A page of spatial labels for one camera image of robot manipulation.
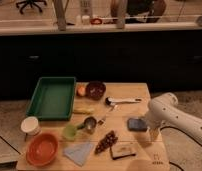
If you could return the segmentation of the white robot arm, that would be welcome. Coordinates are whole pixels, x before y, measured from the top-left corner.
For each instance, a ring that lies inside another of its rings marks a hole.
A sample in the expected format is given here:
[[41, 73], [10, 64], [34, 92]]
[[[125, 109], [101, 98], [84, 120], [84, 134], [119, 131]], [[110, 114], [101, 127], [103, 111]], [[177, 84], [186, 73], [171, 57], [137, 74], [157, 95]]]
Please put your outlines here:
[[144, 120], [151, 129], [157, 129], [167, 121], [202, 144], [202, 119], [177, 108], [178, 98], [173, 93], [164, 93], [148, 102]]

